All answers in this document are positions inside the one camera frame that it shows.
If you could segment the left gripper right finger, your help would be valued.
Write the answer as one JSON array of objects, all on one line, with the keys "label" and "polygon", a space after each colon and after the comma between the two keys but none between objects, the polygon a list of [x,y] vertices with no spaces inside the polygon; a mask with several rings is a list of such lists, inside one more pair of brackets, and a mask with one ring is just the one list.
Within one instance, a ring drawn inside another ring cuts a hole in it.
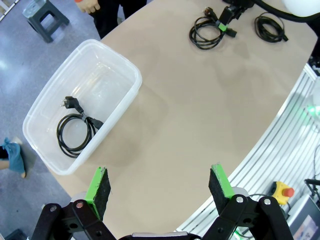
[{"label": "left gripper right finger", "polygon": [[236,194],[221,164],[211,166],[208,187],[218,217],[203,235],[203,240],[230,240],[238,227],[248,228],[256,240],[293,238],[277,200],[264,196],[255,201]]}]

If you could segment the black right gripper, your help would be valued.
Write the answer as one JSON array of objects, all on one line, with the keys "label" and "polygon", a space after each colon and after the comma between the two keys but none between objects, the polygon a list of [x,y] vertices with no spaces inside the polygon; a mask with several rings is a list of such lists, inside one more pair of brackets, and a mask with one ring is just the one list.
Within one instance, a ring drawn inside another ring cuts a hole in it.
[{"label": "black right gripper", "polygon": [[224,0],[224,2],[232,6],[226,6],[218,19],[218,28],[223,32],[227,30],[232,19],[238,20],[247,9],[254,6],[252,0]]}]

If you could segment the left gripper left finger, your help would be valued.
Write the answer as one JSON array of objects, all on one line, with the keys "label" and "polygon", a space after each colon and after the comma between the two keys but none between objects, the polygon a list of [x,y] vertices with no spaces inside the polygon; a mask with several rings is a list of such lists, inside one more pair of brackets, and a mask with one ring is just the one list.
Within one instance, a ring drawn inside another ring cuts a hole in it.
[{"label": "left gripper left finger", "polygon": [[33,240],[70,240],[74,233],[85,233],[89,240],[114,240],[103,223],[111,185],[108,170],[98,167],[83,199],[65,207],[46,204],[32,234]]}]

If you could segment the person's right hand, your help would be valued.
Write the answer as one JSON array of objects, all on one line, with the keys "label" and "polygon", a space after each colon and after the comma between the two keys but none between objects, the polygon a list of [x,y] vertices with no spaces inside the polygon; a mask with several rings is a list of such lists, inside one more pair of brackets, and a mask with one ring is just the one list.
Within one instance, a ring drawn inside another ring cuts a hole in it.
[{"label": "person's right hand", "polygon": [[83,13],[94,13],[101,8],[98,0],[74,0],[74,2]]}]

